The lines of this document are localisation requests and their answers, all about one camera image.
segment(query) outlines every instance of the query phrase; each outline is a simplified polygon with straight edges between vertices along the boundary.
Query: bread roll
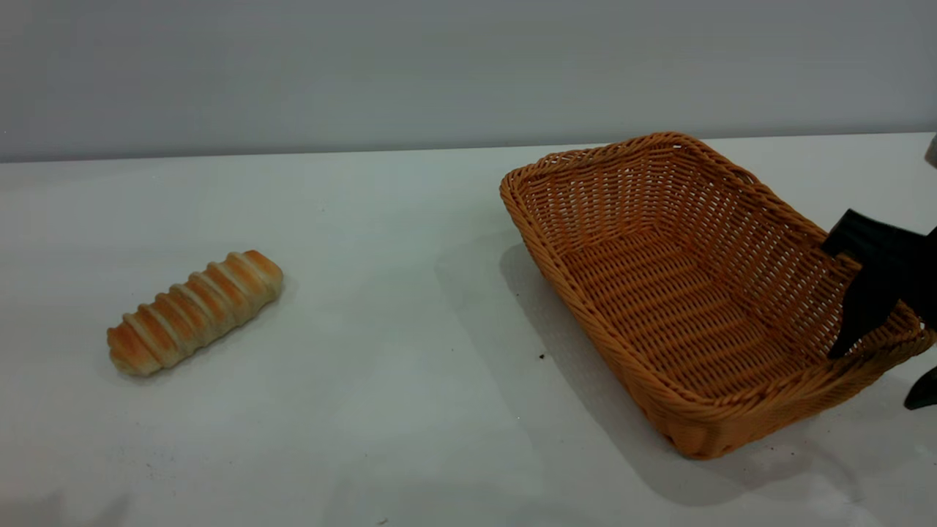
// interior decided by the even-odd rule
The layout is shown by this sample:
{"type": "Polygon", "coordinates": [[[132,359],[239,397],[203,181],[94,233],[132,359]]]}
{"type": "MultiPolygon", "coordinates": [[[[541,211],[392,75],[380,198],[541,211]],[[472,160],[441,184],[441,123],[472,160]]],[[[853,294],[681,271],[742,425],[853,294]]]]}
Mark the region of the bread roll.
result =
{"type": "Polygon", "coordinates": [[[111,362],[127,375],[172,368],[253,318],[282,289],[283,271],[275,263],[256,250],[232,252],[108,329],[111,362]]]}

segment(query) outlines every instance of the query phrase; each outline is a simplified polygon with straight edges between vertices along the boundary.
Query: table surface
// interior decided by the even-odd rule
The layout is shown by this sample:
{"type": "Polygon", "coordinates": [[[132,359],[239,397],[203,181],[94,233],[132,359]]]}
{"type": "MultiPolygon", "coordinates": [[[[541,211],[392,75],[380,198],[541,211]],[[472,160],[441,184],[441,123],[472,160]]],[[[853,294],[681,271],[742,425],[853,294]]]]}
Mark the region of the table surface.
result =
{"type": "MultiPolygon", "coordinates": [[[[927,232],[931,136],[708,143],[826,229],[927,232]]],[[[498,196],[567,148],[0,165],[0,523],[932,525],[937,408],[901,401],[937,354],[722,459],[649,426],[498,196]],[[121,313],[249,248],[277,303],[117,373],[121,313]]]]}

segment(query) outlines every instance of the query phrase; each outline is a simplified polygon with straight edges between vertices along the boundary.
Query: woven basket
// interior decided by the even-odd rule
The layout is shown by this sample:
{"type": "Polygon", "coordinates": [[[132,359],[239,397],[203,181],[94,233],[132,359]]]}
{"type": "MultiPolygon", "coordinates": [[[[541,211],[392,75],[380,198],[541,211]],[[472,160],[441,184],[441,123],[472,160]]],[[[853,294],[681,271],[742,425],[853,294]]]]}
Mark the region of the woven basket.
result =
{"type": "Polygon", "coordinates": [[[858,264],[686,135],[547,156],[509,173],[501,198],[605,362],[691,458],[840,404],[937,339],[899,304],[828,360],[858,264]]]}

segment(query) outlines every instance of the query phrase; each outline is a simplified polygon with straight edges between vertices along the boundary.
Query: pastry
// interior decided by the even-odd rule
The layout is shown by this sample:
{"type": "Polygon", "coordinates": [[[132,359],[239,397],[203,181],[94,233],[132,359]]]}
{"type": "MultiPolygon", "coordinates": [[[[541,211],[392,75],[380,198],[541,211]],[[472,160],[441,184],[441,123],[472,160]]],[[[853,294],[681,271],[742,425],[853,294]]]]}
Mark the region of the pastry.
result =
{"type": "Polygon", "coordinates": [[[256,250],[232,252],[108,329],[111,362],[127,375],[172,368],[252,319],[282,289],[283,271],[275,263],[256,250]]]}

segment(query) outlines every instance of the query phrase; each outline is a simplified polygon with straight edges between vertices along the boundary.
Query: basket bottom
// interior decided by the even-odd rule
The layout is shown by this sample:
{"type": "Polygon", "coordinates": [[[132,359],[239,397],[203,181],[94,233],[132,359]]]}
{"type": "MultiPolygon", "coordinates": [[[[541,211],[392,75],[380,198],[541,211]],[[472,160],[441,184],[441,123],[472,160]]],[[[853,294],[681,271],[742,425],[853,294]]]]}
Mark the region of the basket bottom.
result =
{"type": "Polygon", "coordinates": [[[825,360],[792,349],[691,252],[656,232],[612,239],[563,260],[653,368],[701,396],[743,393],[825,360]]]}

